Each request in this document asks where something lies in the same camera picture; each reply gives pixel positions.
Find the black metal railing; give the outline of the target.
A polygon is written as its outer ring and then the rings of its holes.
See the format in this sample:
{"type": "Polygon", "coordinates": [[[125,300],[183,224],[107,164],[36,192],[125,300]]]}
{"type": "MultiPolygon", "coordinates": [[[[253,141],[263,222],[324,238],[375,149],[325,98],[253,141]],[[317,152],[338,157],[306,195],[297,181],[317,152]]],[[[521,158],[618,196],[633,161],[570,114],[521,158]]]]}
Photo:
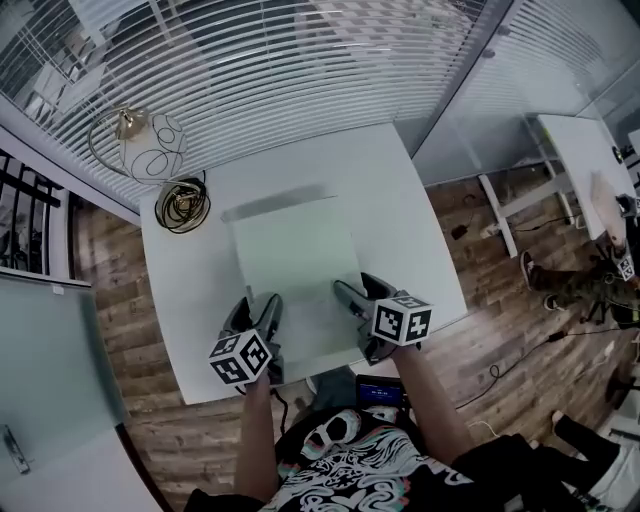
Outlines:
{"type": "Polygon", "coordinates": [[[62,187],[0,149],[0,267],[49,275],[62,187]]]}

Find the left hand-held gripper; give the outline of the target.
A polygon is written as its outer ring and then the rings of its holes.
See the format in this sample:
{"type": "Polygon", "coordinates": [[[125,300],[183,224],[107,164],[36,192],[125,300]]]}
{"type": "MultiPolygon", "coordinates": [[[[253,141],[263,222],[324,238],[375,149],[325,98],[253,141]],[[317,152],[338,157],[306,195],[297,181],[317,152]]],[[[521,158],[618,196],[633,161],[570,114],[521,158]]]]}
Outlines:
{"type": "Polygon", "coordinates": [[[263,373],[272,385],[284,381],[283,358],[274,337],[283,312],[280,294],[272,294],[250,328],[246,297],[232,308],[208,355],[208,363],[227,386],[254,383],[263,373]]]}

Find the black device with blue screen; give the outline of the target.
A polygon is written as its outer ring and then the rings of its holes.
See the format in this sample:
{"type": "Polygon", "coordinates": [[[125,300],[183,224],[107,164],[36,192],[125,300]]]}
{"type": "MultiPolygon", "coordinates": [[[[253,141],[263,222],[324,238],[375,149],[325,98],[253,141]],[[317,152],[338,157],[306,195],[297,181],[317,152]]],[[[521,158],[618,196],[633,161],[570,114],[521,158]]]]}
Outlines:
{"type": "Polygon", "coordinates": [[[399,378],[360,374],[356,376],[356,402],[360,408],[390,406],[409,408],[404,386],[399,378]]]}

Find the person's right forearm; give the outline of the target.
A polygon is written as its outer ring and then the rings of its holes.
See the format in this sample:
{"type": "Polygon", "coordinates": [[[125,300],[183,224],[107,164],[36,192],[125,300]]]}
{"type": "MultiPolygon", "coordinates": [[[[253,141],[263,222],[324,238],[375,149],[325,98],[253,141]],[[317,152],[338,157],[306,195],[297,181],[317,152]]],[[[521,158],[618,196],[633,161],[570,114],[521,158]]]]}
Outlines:
{"type": "Polygon", "coordinates": [[[429,362],[415,345],[401,346],[393,362],[414,411],[427,452],[451,465],[474,448],[474,440],[429,362]]]}

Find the frosted glass partition panel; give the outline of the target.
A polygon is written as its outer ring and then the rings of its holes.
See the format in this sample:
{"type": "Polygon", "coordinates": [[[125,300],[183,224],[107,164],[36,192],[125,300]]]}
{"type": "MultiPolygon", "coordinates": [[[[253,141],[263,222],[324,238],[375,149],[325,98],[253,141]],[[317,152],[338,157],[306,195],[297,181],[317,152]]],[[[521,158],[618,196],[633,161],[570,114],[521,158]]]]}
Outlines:
{"type": "Polygon", "coordinates": [[[539,114],[640,127],[640,0],[515,0],[413,157],[423,183],[540,159],[539,114]]]}

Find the person's left forearm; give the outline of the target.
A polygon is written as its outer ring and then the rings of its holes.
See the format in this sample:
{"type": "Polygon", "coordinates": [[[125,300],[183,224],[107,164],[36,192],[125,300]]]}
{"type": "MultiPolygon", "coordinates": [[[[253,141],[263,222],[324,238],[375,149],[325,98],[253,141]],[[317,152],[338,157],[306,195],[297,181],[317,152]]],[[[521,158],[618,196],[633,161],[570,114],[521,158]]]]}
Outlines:
{"type": "Polygon", "coordinates": [[[270,381],[263,373],[245,390],[234,491],[263,503],[278,490],[270,381]]]}

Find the person's grey trousers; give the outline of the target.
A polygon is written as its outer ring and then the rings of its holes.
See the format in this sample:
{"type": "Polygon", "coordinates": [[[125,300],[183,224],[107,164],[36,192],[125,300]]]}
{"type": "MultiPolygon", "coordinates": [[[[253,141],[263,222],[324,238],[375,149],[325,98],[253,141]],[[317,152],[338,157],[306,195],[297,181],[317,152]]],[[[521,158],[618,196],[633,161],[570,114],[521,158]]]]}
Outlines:
{"type": "Polygon", "coordinates": [[[306,383],[314,395],[309,405],[312,412],[356,405],[356,375],[349,366],[314,375],[306,383]]]}

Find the white board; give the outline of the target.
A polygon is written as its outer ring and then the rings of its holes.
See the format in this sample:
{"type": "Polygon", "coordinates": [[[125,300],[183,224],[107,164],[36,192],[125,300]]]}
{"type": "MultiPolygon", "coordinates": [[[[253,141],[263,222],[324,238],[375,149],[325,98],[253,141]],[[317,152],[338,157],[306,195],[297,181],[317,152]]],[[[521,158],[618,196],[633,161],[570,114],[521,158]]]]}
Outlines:
{"type": "Polygon", "coordinates": [[[333,284],[363,288],[339,197],[309,185],[223,212],[252,318],[277,294],[283,312],[274,340],[285,382],[361,359],[359,320],[340,305],[333,284]]]}

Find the person's black printed shirt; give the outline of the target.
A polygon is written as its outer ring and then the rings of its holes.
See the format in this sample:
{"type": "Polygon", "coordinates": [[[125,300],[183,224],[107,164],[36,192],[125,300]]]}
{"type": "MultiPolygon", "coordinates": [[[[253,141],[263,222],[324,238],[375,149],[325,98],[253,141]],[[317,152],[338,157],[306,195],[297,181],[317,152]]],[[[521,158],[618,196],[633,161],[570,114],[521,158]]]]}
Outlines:
{"type": "Polygon", "coordinates": [[[495,455],[448,466],[394,407],[332,408],[276,443],[279,487],[265,500],[192,492],[184,512],[552,512],[547,485],[495,455]]]}

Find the white side table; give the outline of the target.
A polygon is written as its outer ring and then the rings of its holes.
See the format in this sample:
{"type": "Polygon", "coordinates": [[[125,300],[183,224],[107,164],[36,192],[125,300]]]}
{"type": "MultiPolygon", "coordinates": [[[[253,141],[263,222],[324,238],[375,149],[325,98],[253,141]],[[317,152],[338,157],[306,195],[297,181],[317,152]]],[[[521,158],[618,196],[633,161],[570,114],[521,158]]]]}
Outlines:
{"type": "Polygon", "coordinates": [[[530,190],[523,196],[502,205],[494,188],[485,174],[478,176],[495,217],[497,232],[502,236],[509,257],[518,256],[518,249],[508,218],[552,195],[558,196],[564,208],[564,215],[570,220],[575,215],[570,212],[566,195],[576,196],[582,219],[591,239],[598,239],[605,227],[592,201],[593,182],[596,177],[609,184],[615,195],[635,195],[635,188],[627,167],[614,155],[614,139],[601,120],[540,114],[535,117],[540,130],[531,133],[539,149],[549,143],[559,158],[564,171],[556,173],[551,159],[542,154],[550,179],[530,190]]]}

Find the glass partition with blinds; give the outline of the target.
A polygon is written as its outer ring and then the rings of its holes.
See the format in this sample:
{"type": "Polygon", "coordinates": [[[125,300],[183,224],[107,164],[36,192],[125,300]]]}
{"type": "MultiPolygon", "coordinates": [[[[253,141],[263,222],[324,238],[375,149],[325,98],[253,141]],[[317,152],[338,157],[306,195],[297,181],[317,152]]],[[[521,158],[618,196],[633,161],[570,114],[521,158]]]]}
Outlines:
{"type": "Polygon", "coordinates": [[[513,0],[0,0],[0,126],[135,209],[114,107],[174,117],[198,172],[391,123],[415,152],[513,0]]]}

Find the gold lamp with globe shade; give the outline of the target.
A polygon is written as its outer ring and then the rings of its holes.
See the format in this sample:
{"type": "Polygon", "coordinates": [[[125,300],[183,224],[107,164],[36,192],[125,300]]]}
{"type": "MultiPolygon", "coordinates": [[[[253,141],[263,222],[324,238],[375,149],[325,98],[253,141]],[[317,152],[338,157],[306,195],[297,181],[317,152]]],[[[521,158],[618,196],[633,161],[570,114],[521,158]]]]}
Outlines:
{"type": "Polygon", "coordinates": [[[112,108],[90,124],[87,145],[103,167],[139,184],[160,188],[153,211],[156,222],[166,231],[184,235],[206,220],[211,209],[206,178],[182,172],[187,135],[173,117],[127,106],[112,108]],[[107,162],[94,143],[94,132],[110,117],[115,119],[117,165],[107,162]]]}

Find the frosted glass door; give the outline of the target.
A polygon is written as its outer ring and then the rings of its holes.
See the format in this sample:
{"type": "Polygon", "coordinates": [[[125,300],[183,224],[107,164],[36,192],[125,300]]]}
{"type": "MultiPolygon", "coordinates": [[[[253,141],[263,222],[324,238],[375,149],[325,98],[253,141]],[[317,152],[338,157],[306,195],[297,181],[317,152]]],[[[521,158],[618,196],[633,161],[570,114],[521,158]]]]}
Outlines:
{"type": "Polygon", "coordinates": [[[167,512],[125,432],[91,286],[0,269],[0,512],[167,512]]]}

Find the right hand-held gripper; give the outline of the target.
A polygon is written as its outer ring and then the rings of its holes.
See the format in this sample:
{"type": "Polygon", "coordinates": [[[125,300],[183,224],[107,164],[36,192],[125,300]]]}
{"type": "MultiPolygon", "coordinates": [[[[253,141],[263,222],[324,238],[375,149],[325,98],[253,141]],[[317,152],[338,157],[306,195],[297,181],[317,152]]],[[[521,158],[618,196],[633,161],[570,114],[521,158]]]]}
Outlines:
{"type": "Polygon", "coordinates": [[[359,348],[369,365],[389,358],[398,347],[428,339],[432,304],[411,295],[398,296],[397,288],[366,272],[361,281],[366,295],[342,280],[333,282],[333,292],[353,316],[366,320],[359,328],[359,348]]]}

